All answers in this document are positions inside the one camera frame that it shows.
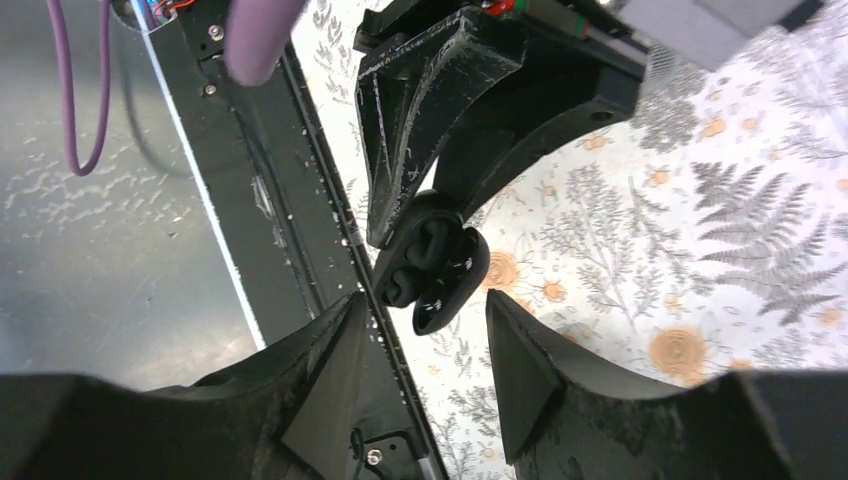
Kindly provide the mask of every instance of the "fern pattern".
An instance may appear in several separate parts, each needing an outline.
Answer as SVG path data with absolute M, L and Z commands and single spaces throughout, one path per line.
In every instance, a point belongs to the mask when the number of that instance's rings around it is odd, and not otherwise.
M 821 216 L 804 233 L 804 199 L 810 184 L 799 184 L 781 197 L 786 173 L 763 184 L 758 180 L 764 166 L 736 175 L 736 165 L 696 163 L 692 166 L 702 199 L 695 210 L 714 208 L 698 225 L 715 225 L 700 236 L 735 248 L 701 257 L 722 262 L 731 270 L 715 277 L 718 285 L 744 288 L 765 301 L 757 312 L 762 316 L 782 312 L 781 325 L 798 323 L 811 308 L 839 297 L 822 294 L 819 287 L 833 280 L 848 266 L 845 262 L 816 269 L 822 255 L 828 219 Z
M 350 46 L 362 10 L 387 3 L 314 0 L 295 35 L 360 227 Z M 682 64 L 630 122 L 543 158 L 467 219 L 497 254 L 498 283 L 568 341 L 665 381 L 845 368 L 848 0 L 826 3 L 720 72 Z M 484 312 L 481 290 L 426 338 L 411 312 L 392 318 L 450 478 L 514 480 Z M 563 476 L 581 478 L 567 461 Z

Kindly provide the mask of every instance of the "purple cable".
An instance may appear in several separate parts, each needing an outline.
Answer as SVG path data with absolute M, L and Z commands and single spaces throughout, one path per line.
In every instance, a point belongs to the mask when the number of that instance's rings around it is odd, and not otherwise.
M 59 62 L 59 84 L 62 98 L 62 117 L 65 130 L 65 150 L 71 171 L 80 177 L 91 173 L 100 161 L 103 144 L 106 141 L 106 126 L 109 120 L 109 94 L 111 82 L 111 61 L 109 59 L 109 0 L 100 0 L 100 118 L 97 123 L 97 136 L 91 157 L 84 166 L 80 166 L 77 153 L 76 108 L 74 106 L 74 73 L 71 65 L 71 46 L 68 41 L 68 27 L 62 12 L 61 0 L 47 0 L 50 21 L 53 23 L 53 38 L 56 41 L 56 58 Z
M 268 81 L 305 5 L 306 0 L 233 0 L 224 38 L 230 77 L 246 87 Z

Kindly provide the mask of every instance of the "purple wire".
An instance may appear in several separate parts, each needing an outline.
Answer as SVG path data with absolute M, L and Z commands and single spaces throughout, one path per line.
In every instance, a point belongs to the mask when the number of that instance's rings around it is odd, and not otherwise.
M 68 41 L 68 27 L 61 0 L 47 0 L 50 21 L 53 23 L 53 38 L 56 41 L 56 58 L 59 62 L 59 84 L 62 98 L 62 117 L 65 133 L 65 150 L 71 171 L 84 177 L 94 171 L 103 145 L 106 141 L 106 127 L 109 121 L 109 95 L 111 89 L 111 68 L 109 58 L 109 0 L 100 0 L 100 118 L 97 123 L 97 136 L 91 157 L 84 166 L 80 166 L 77 153 L 76 107 L 74 106 L 74 73 L 71 65 L 71 46 Z

